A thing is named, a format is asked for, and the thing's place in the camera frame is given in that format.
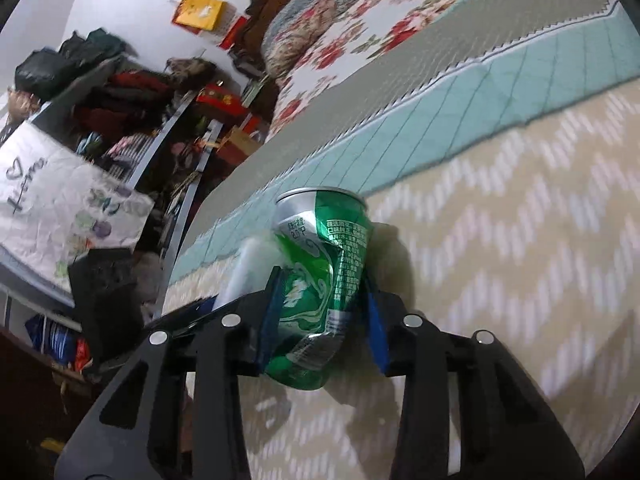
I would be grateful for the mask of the green aluminium can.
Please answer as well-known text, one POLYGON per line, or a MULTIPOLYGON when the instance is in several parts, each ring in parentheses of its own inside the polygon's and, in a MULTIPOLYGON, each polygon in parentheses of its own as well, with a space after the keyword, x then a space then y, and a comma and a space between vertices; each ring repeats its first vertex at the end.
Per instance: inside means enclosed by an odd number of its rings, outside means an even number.
POLYGON ((286 278, 266 373, 290 388, 317 390, 352 322, 372 233, 368 207, 340 188, 294 188, 276 201, 273 231, 286 278))

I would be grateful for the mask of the white plastic tube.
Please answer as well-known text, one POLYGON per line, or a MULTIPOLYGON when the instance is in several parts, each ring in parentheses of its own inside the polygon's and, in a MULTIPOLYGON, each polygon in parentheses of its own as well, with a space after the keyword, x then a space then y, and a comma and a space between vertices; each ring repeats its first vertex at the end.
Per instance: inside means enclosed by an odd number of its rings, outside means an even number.
POLYGON ((217 296, 216 307, 223 307, 251 292, 263 290, 272 269, 283 263, 284 255, 273 234, 265 232, 247 238, 236 254, 229 278, 217 296))

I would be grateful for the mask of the cluttered storage shelf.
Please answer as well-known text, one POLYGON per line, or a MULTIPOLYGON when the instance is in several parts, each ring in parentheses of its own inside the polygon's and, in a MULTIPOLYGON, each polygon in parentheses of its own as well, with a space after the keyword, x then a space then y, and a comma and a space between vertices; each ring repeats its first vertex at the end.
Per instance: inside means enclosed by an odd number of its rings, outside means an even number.
MULTIPOLYGON (((88 252, 122 250, 134 301, 145 318, 155 318, 196 202, 218 180, 217 141, 244 119, 240 104, 205 58, 170 58, 152 72, 134 62, 124 40, 96 29, 35 50, 17 66, 1 146, 30 122, 149 196, 153 209, 134 248, 88 252)), ((22 323, 32 348, 63 370, 89 364, 71 284, 66 292, 40 278, 1 246, 1 289, 3 322, 22 323)))

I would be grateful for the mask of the white Home cloth cover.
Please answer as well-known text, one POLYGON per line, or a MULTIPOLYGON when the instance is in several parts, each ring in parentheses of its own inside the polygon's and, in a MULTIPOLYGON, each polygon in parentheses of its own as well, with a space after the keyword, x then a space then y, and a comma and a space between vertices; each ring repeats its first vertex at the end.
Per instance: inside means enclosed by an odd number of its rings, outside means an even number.
POLYGON ((132 249, 154 202, 30 122, 1 147, 1 246, 66 292, 92 248, 132 249))

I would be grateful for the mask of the chevron beige bed blanket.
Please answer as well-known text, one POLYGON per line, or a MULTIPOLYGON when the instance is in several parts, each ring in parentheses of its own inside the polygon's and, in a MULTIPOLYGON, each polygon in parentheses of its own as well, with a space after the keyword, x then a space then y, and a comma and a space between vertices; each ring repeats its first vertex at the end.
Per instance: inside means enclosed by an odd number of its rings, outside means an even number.
POLYGON ((163 308, 217 295, 277 197, 367 201, 380 287, 491 330, 593 472, 639 407, 639 33, 620 0, 458 0, 206 197, 163 308))

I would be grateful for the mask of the floral quilt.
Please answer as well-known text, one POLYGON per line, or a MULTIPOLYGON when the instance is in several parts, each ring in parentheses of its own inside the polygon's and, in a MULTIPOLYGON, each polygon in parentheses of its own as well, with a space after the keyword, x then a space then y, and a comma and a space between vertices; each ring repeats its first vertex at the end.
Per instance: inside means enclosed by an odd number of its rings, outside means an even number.
POLYGON ((316 0, 266 47, 279 87, 268 139, 321 93, 420 32, 458 0, 316 0))

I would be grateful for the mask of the carved wooden headboard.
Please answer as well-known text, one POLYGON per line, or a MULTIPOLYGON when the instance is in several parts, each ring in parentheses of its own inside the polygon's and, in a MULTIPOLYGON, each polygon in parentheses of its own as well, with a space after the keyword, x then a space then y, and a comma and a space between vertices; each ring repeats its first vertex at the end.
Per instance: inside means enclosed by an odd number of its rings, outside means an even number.
POLYGON ((271 122, 280 92, 279 84, 304 52, 296 40, 292 47, 280 43, 280 35, 291 28, 312 0, 250 0, 245 9, 248 21, 236 34, 230 49, 234 68, 262 82, 250 108, 271 122))

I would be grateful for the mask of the yellow red wall calendar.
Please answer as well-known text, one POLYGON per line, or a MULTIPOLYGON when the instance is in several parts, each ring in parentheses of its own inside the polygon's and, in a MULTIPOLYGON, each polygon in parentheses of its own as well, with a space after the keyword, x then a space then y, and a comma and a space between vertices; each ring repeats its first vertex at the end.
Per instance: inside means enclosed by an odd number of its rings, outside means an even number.
POLYGON ((171 23, 189 29, 194 34, 211 32, 220 18, 224 0, 180 0, 171 23))

